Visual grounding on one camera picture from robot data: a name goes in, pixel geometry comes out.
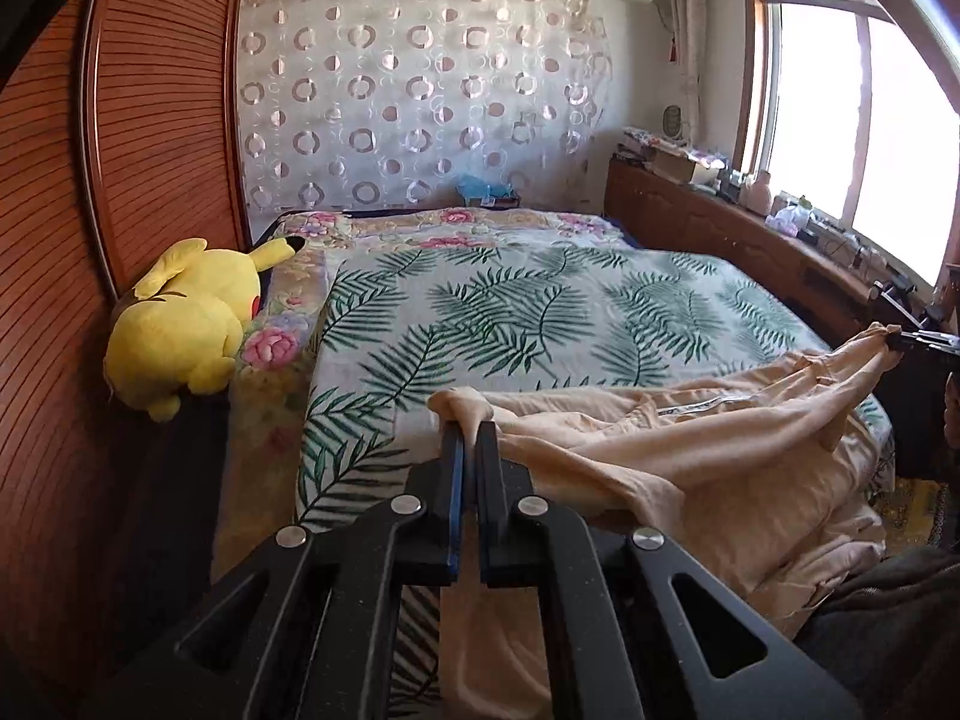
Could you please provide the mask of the person's right hand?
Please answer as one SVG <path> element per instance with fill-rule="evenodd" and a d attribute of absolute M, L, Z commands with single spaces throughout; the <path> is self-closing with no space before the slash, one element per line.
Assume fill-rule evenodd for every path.
<path fill-rule="evenodd" d="M 947 377 L 944 392 L 944 437 L 952 450 L 960 450 L 960 388 L 955 374 Z"/>

